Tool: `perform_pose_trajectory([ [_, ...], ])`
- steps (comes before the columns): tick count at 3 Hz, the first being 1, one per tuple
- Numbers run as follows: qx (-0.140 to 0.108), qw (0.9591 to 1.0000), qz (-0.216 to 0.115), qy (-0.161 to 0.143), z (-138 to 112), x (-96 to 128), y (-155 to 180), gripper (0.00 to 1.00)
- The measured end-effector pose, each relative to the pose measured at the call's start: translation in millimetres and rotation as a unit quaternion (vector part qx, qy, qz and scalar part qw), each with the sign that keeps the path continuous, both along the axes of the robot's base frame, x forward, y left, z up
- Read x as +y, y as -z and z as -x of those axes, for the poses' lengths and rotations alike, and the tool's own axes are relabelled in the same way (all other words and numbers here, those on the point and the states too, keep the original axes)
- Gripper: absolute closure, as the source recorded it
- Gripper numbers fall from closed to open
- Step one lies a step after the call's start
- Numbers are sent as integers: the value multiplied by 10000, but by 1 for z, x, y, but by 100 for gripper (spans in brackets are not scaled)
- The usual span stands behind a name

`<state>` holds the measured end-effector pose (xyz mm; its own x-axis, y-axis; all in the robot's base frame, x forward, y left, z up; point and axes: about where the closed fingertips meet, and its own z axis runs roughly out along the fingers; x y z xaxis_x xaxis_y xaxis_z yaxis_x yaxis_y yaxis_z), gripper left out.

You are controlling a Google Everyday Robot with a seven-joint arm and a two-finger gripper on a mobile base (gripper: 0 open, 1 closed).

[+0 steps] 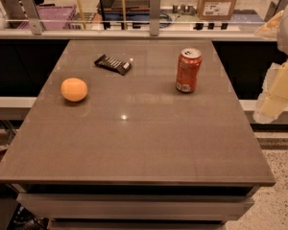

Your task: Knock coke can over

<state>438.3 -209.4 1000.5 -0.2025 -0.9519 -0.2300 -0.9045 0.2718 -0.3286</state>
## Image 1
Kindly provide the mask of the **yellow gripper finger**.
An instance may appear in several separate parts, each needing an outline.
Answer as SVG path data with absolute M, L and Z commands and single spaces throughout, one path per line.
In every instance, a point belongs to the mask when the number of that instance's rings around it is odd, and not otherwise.
M 256 29 L 255 35 L 266 39 L 280 39 L 284 11 L 275 14 L 268 22 Z
M 262 84 L 253 113 L 259 124 L 276 120 L 288 106 L 288 59 L 282 64 L 273 63 Z

